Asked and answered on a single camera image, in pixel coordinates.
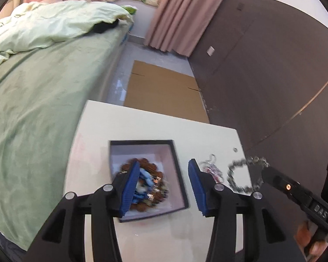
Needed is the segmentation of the bed with green blanket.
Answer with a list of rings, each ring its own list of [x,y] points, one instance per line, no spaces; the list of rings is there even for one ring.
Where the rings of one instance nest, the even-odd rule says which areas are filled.
[[[27,250],[63,195],[83,108],[132,22],[101,22],[0,65],[0,232]]]

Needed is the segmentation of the dark wood wall panel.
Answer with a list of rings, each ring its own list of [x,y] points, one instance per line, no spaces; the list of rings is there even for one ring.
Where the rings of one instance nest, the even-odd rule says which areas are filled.
[[[276,0],[223,0],[189,62],[210,122],[236,129],[247,156],[265,157],[319,195],[328,163],[328,28]]]

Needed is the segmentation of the white bedside table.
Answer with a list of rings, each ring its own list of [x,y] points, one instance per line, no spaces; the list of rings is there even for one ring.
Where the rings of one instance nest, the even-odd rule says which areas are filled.
[[[140,166],[127,213],[115,220],[124,261],[204,261],[213,220],[197,208],[188,178],[194,159],[217,183],[244,152],[235,129],[88,101],[70,151],[64,192],[109,191]]]

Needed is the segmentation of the white wall socket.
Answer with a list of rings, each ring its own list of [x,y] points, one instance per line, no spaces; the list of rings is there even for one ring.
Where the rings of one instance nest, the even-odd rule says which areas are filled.
[[[212,46],[210,46],[210,47],[208,48],[208,50],[207,50],[207,54],[208,54],[209,56],[212,56],[214,52],[215,52],[215,49],[214,49]]]

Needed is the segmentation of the pale green duvet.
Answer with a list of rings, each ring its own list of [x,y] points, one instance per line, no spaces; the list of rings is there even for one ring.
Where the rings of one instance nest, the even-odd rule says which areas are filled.
[[[104,22],[133,22],[123,7],[107,2],[78,0],[54,3],[30,2],[0,19],[0,65],[13,54],[82,36]]]

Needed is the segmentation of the black jewelry box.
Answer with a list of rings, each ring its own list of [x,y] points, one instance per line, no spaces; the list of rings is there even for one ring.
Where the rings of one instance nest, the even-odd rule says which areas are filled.
[[[129,211],[120,222],[138,221],[189,208],[173,140],[111,140],[110,171],[126,173],[138,161],[140,174]]]

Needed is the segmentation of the green tissue pack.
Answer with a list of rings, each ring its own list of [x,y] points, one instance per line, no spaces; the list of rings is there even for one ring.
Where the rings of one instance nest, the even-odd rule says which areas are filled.
[[[122,7],[130,14],[130,15],[134,15],[138,8],[137,7],[134,7],[134,6],[131,6],[131,5],[122,5]]]

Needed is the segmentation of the flattened cardboard sheet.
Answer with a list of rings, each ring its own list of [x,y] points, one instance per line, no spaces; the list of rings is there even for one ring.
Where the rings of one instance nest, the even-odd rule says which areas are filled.
[[[194,77],[136,60],[124,106],[208,123]]]

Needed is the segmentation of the pink curtain right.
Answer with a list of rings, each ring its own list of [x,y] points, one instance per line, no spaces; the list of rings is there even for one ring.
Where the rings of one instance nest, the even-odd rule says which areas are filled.
[[[145,46],[189,57],[223,0],[161,0]]]

